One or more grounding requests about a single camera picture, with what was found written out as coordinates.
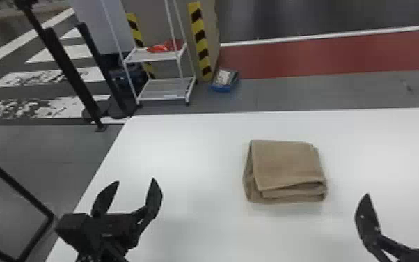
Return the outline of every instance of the folded towel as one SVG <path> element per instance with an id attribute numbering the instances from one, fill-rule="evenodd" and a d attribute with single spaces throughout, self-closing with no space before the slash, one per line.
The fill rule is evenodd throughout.
<path id="1" fill-rule="evenodd" d="M 309 143 L 254 140 L 244 171 L 247 199 L 255 203 L 321 201 L 326 181 Z"/>

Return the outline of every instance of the black pole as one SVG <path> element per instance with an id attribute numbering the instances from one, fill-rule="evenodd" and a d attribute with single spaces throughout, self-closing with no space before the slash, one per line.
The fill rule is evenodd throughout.
<path id="1" fill-rule="evenodd" d="M 118 107 L 120 108 L 120 110 L 122 110 L 125 116 L 131 115 L 132 110 L 129 110 L 127 105 L 123 102 L 123 99 L 118 92 L 116 83 L 112 80 L 109 70 L 106 68 L 103 60 L 101 59 L 101 54 L 99 53 L 99 50 L 97 50 L 96 44 L 94 43 L 94 40 L 91 37 L 91 33 L 88 29 L 88 26 L 84 22 L 81 22 L 80 24 L 77 25 L 77 28 L 80 34 L 83 36 L 83 39 L 86 42 L 89 50 L 91 51 L 91 54 L 93 55 L 97 66 L 99 66 L 99 69 L 101 70 L 102 75 L 104 75 L 106 83 L 109 86 L 109 89 L 111 90 L 111 94 L 113 98 L 116 100 Z"/>
<path id="2" fill-rule="evenodd" d="M 54 57 L 55 62 L 57 62 L 70 85 L 77 93 L 90 117 L 96 123 L 97 131 L 104 131 L 106 126 L 104 126 L 100 120 L 100 108 L 97 106 L 96 101 L 94 101 L 93 96 L 84 84 L 83 79 L 80 77 L 77 69 L 73 65 L 72 60 L 70 57 L 68 57 L 66 51 L 63 49 L 63 46 L 60 43 L 60 40 L 57 38 L 55 31 L 50 27 L 43 29 L 42 25 L 35 17 L 32 11 L 32 4 L 35 2 L 37 1 L 15 0 L 15 5 L 26 15 L 28 21 L 31 23 L 34 30 L 38 33 L 40 39 L 43 41 L 45 47 L 49 50 L 52 57 Z"/>
<path id="3" fill-rule="evenodd" d="M 35 196 L 33 196 L 26 188 L 19 184 L 10 174 L 0 167 L 0 179 L 7 183 L 11 188 L 23 196 L 29 203 L 31 203 L 35 208 L 37 208 L 42 214 L 46 216 L 46 221 L 42 226 L 36 231 L 32 239 L 29 241 L 28 245 L 24 248 L 19 258 L 14 259 L 11 256 L 0 251 L 0 259 L 6 262 L 19 262 L 25 261 L 28 258 L 28 255 L 34 249 L 35 245 L 39 242 L 41 237 L 49 228 L 50 224 L 54 221 L 55 214 L 49 210 L 42 202 L 40 202 Z"/>

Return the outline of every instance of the yellow black striped pillar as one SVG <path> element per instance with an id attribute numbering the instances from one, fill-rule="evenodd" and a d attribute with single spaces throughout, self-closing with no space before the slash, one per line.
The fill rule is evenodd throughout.
<path id="1" fill-rule="evenodd" d="M 143 36 L 141 35 L 140 30 L 138 29 L 138 20 L 134 13 L 127 13 L 128 24 L 132 29 L 132 35 L 135 39 L 135 43 L 137 47 L 143 48 L 145 47 L 145 43 L 143 42 Z M 150 76 L 151 79 L 156 79 L 155 77 L 155 69 L 152 67 L 150 62 L 142 63 L 143 68 Z"/>
<path id="2" fill-rule="evenodd" d="M 200 2 L 189 3 L 189 14 L 191 19 L 191 31 L 195 37 L 198 65 L 200 66 L 203 80 L 209 81 L 213 78 L 213 71 L 211 69 L 210 52 L 208 51 L 208 41 L 206 39 Z"/>

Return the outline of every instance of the red object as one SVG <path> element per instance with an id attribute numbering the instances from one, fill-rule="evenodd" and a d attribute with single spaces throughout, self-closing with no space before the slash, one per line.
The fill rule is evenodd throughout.
<path id="1" fill-rule="evenodd" d="M 177 45 L 177 50 L 181 50 L 184 44 L 182 39 L 175 39 L 175 44 Z M 148 47 L 146 49 L 148 52 L 152 53 L 162 53 L 162 52 L 169 52 L 174 51 L 174 42 L 172 39 L 165 41 L 162 44 L 153 45 L 152 47 Z"/>
<path id="2" fill-rule="evenodd" d="M 219 65 L 245 79 L 419 70 L 419 31 L 223 47 Z"/>

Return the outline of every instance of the table surface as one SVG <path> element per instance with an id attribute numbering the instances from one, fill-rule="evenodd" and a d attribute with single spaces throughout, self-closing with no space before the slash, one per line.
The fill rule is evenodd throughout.
<path id="1" fill-rule="evenodd" d="M 326 200 L 249 203 L 242 172 L 252 139 L 318 147 Z M 88 213 L 115 180 L 120 186 L 110 211 L 132 211 L 144 204 L 153 177 L 164 192 L 161 212 L 129 261 L 375 261 L 353 219 L 366 192 L 382 231 L 419 247 L 419 109 L 135 116 L 75 212 Z M 47 261 L 75 258 L 58 240 Z"/>

